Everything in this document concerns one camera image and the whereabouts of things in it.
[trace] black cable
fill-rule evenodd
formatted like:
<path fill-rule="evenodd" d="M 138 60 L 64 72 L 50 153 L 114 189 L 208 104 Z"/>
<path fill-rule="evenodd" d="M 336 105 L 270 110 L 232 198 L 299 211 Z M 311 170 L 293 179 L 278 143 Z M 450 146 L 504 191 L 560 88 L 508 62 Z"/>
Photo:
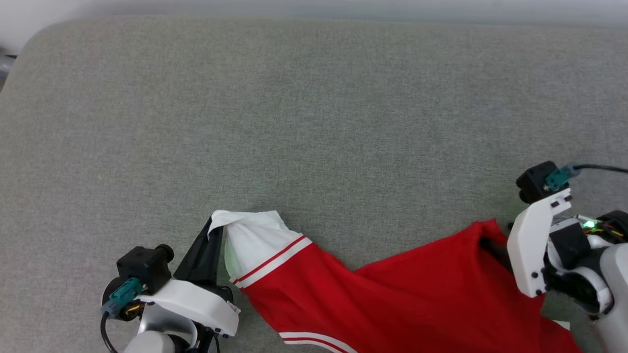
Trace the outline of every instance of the black cable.
<path fill-rule="evenodd" d="M 610 165 L 599 165 L 599 164 L 581 164 L 573 166 L 573 169 L 601 169 L 601 170 L 610 170 L 617 171 L 619 173 L 628 174 L 628 169 L 619 168 L 618 166 L 610 166 Z"/>
<path fill-rule="evenodd" d="M 216 353 L 220 353 L 220 343 L 218 343 L 218 337 L 214 336 L 214 340 L 216 341 Z"/>
<path fill-rule="evenodd" d="M 109 313 L 102 314 L 102 319 L 100 320 L 100 335 L 102 336 L 102 340 L 105 342 L 105 346 L 107 346 L 107 349 L 109 349 L 109 352 L 117 353 L 117 350 L 111 344 L 111 341 L 109 340 L 109 337 L 107 336 L 106 325 L 107 325 L 108 316 L 109 316 Z"/>

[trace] red shirt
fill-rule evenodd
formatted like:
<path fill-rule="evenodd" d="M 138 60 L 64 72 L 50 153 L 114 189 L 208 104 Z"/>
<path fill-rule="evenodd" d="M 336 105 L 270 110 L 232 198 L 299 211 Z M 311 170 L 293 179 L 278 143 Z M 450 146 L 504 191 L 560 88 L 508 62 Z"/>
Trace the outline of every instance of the red shirt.
<path fill-rule="evenodd" d="M 479 248 L 495 221 L 353 272 L 305 236 L 234 280 L 287 344 L 332 352 L 581 352 Z"/>

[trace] gray couch cushion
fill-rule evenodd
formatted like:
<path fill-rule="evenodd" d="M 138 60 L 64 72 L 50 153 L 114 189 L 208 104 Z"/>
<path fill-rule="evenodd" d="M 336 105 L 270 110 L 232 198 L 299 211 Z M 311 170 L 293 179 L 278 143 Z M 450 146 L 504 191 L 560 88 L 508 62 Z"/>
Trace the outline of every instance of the gray couch cushion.
<path fill-rule="evenodd" d="M 43 31 L 0 94 L 0 350 L 104 351 L 116 259 L 164 242 L 176 266 L 216 209 L 276 209 L 355 269 L 513 220 L 515 178 L 544 160 L 627 166 L 627 34 L 160 17 Z M 574 209 L 627 210 L 626 181 L 583 173 Z M 284 345 L 236 293 L 224 352 L 321 351 Z M 598 351 L 566 298 L 546 314 Z M 109 327 L 121 349 L 137 324 Z"/>

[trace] red stripe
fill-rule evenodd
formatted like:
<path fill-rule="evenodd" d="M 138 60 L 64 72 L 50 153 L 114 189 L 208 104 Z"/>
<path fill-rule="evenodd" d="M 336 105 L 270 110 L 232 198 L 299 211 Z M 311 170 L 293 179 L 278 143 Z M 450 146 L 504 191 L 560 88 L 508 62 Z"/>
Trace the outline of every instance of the red stripe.
<path fill-rule="evenodd" d="M 290 245 L 286 246 L 282 251 L 278 252 L 277 254 L 275 254 L 270 259 L 264 261 L 261 265 L 259 265 L 258 267 L 254 268 L 251 272 L 249 272 L 249 273 L 245 274 L 244 276 L 242 276 L 242 277 L 238 278 L 237 280 L 235 280 L 233 282 L 233 284 L 236 284 L 238 282 L 244 281 L 250 275 L 254 274 L 255 272 L 259 271 L 259 269 L 261 269 L 262 267 L 266 266 L 269 262 L 271 262 L 272 260 L 278 258 L 281 254 L 283 254 L 286 251 L 288 251 L 291 247 L 293 247 L 296 243 L 300 242 L 303 238 L 305 238 L 305 236 L 301 236 L 299 239 L 291 242 Z"/>
<path fill-rule="evenodd" d="M 342 349 L 342 348 L 338 347 L 337 345 L 335 345 L 335 344 L 331 344 L 331 343 L 329 343 L 329 342 L 327 342 L 327 341 L 324 341 L 324 340 L 321 340 L 321 339 L 313 339 L 313 338 L 311 338 L 311 337 L 302 337 L 302 338 L 298 338 L 298 337 L 290 337 L 290 338 L 288 338 L 288 339 L 283 339 L 283 340 L 284 340 L 284 341 L 287 341 L 287 340 L 315 340 L 316 342 L 324 343 L 324 344 L 326 344 L 326 345 L 328 345 L 328 346 L 330 346 L 330 347 L 332 347 L 332 348 L 335 348 L 335 349 L 337 349 L 337 350 L 338 350 L 338 351 L 340 351 L 340 352 L 348 353 L 346 350 L 344 350 L 344 349 Z"/>

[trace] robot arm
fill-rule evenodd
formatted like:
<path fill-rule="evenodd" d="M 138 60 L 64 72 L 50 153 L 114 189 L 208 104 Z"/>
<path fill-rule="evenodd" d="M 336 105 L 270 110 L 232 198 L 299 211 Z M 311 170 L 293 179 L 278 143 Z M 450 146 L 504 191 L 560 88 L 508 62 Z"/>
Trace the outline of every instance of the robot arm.
<path fill-rule="evenodd" d="M 572 196 L 568 185 L 546 186 L 557 170 L 547 163 L 517 180 L 522 200 L 532 202 L 512 225 L 504 264 L 521 293 L 533 298 L 556 290 L 572 297 L 589 314 L 606 353 L 628 352 L 628 214 L 556 222 Z"/>
<path fill-rule="evenodd" d="M 107 338 L 108 318 L 141 317 L 125 353 L 205 353 L 212 342 L 220 352 L 218 337 L 236 334 L 240 310 L 230 288 L 216 283 L 222 227 L 209 231 L 211 223 L 207 221 L 174 275 L 168 269 L 174 252 L 164 244 L 135 247 L 118 260 L 119 277 L 107 286 L 101 308 L 100 331 L 111 352 L 116 350 Z"/>

